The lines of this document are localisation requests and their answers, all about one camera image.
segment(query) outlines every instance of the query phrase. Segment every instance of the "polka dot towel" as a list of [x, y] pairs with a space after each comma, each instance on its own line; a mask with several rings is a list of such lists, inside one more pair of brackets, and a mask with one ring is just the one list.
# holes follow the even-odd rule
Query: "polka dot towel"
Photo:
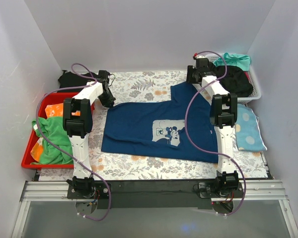
[[235, 132], [238, 150], [252, 152], [267, 150], [260, 136], [256, 115], [253, 110], [242, 104], [237, 105]]

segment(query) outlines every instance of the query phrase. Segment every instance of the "green cloth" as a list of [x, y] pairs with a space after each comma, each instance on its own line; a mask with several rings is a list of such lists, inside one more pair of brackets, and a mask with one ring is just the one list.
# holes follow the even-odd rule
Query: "green cloth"
[[[250, 57], [248, 55], [225, 53], [223, 55], [223, 58], [226, 61], [227, 65], [237, 66], [243, 71], [249, 71]], [[224, 65], [224, 62], [221, 58], [218, 58], [216, 61], [213, 62], [213, 64], [217, 67], [220, 65]]]
[[[63, 129], [63, 117], [50, 117], [50, 118], [39, 118], [39, 123], [42, 132], [45, 136], [49, 138], [51, 142], [59, 146], [61, 149], [66, 152], [73, 154], [72, 146], [70, 139]], [[32, 127], [37, 136], [42, 137], [39, 132], [36, 121], [32, 122]], [[43, 153], [40, 156], [39, 163], [32, 164], [42, 164], [42, 165], [54, 165], [54, 164], [72, 164], [73, 159], [59, 151], [57, 148], [48, 143], [45, 139], [42, 142], [43, 145]]]

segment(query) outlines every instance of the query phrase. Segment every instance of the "white backdrop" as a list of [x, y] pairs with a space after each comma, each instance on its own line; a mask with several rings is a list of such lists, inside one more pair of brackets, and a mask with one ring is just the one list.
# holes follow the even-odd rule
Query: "white backdrop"
[[273, 176], [282, 179], [298, 225], [298, 0], [278, 0], [249, 50], [262, 88], [259, 116]]
[[186, 69], [196, 51], [247, 53], [274, 0], [25, 0], [62, 69]]
[[10, 237], [34, 171], [21, 168], [31, 121], [61, 69], [22, 0], [0, 0], [0, 238]]

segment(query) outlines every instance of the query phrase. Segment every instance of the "orange cloth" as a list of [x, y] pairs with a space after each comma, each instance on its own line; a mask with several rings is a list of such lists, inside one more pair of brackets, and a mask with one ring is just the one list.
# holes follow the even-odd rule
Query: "orange cloth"
[[42, 141], [43, 141], [43, 138], [40, 137], [30, 152], [31, 156], [34, 158], [36, 162], [40, 162], [40, 156], [43, 153]]
[[[63, 116], [63, 103], [47, 105], [45, 108], [45, 113], [47, 118], [50, 117], [62, 117]], [[80, 112], [77, 111], [72, 113], [73, 116], [79, 116]]]

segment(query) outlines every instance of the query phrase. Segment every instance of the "table surface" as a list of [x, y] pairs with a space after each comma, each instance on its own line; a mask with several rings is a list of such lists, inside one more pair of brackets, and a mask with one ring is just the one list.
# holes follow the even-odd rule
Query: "table surface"
[[[116, 105], [125, 102], [162, 102], [171, 99], [170, 86], [186, 80], [186, 71], [125, 72], [115, 73], [110, 88]], [[201, 93], [211, 103], [205, 91]], [[134, 156], [101, 152], [107, 108], [99, 100], [95, 102], [93, 129], [89, 135], [89, 158], [93, 171], [107, 180], [129, 179], [213, 179], [217, 164]], [[233, 157], [246, 178], [267, 178], [261, 153], [238, 151], [233, 138]], [[42, 169], [40, 181], [67, 180], [73, 176], [71, 169]]]

